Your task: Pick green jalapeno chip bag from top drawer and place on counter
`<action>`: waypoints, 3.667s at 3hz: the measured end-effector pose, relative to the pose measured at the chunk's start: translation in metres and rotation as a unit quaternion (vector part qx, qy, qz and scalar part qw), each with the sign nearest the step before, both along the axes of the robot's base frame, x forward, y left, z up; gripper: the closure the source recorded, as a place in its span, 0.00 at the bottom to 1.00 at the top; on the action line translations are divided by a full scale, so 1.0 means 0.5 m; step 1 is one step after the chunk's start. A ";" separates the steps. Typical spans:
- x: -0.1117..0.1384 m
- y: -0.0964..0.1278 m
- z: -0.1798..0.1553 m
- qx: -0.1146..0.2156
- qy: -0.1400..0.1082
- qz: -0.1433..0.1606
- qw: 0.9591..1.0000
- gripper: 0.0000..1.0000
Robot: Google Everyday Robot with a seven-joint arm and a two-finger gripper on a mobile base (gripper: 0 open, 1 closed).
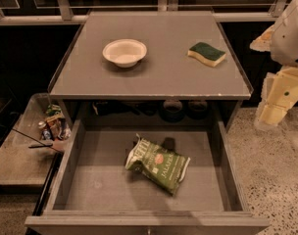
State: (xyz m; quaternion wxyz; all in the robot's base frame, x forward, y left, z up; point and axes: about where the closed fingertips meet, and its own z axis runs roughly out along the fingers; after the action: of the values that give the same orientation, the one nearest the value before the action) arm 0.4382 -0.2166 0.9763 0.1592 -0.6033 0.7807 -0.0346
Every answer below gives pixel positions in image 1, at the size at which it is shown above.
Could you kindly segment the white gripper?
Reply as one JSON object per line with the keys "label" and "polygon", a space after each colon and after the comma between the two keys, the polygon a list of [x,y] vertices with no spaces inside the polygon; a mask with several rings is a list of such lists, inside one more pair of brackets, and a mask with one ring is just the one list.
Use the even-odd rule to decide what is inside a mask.
{"label": "white gripper", "polygon": [[[250,49],[270,52],[273,25],[250,43]],[[277,126],[298,101],[298,68],[283,66],[277,73],[267,73],[264,79],[262,100],[258,105],[258,123]]]}

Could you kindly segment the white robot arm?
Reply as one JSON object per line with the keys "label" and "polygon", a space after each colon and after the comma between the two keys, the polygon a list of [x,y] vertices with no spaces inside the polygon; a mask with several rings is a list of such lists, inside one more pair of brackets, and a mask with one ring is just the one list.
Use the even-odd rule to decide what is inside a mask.
{"label": "white robot arm", "polygon": [[270,129],[298,102],[298,0],[292,0],[250,48],[269,52],[271,58],[281,64],[277,73],[267,73],[256,112],[256,126]]}

